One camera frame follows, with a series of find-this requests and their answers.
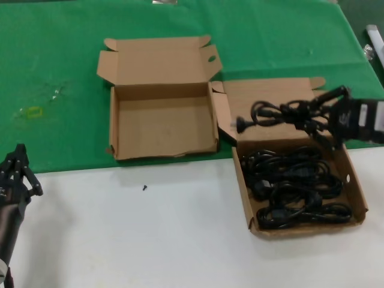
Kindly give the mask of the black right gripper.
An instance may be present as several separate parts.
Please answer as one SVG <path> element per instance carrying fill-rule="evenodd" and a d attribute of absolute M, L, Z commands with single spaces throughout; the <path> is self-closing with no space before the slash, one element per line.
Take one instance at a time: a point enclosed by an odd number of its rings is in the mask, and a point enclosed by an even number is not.
<path fill-rule="evenodd" d="M 343 97 L 332 106 L 332 132 L 327 123 L 310 119 L 308 135 L 323 148 L 337 151 L 347 140 L 383 143 L 383 101 L 350 98 L 350 89 L 341 85 L 316 96 L 313 107 Z"/>

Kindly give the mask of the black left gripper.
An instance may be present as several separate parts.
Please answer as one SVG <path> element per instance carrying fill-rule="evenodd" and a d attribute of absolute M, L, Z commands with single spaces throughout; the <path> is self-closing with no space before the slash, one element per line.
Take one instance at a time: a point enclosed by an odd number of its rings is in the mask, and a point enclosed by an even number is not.
<path fill-rule="evenodd" d="M 32 196 L 42 196 L 43 189 L 29 164 L 25 144 L 17 144 L 1 163 L 1 258 L 10 259 L 25 210 Z M 23 183 L 29 182 L 28 189 Z"/>

